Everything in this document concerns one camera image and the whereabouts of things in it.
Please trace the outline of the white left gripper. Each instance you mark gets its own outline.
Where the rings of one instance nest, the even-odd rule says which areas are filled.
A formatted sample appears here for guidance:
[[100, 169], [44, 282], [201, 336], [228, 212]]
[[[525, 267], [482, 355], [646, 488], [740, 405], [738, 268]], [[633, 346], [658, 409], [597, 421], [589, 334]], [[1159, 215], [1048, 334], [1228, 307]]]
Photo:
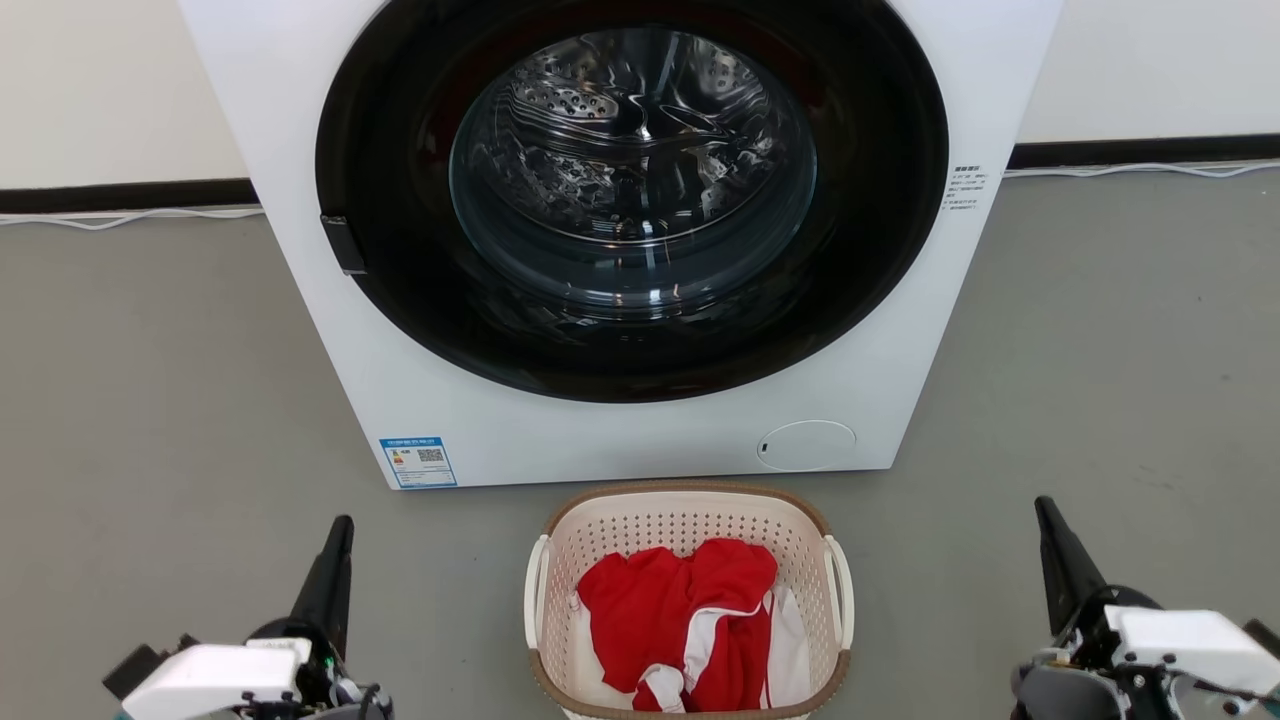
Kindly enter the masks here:
[[291, 610], [239, 644], [183, 635], [122, 661], [124, 719], [305, 719], [343, 705], [355, 521], [334, 519]]

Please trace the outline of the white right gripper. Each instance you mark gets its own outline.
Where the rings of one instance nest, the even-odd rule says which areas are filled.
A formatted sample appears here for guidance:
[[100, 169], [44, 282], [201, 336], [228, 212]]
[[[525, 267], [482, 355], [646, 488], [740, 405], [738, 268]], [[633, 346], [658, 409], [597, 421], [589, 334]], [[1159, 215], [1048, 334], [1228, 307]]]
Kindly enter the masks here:
[[1166, 610], [1100, 569], [1051, 497], [1036, 498], [1050, 632], [1069, 664], [1105, 676], [1152, 671], [1229, 696], [1276, 696], [1277, 637], [1212, 610]]

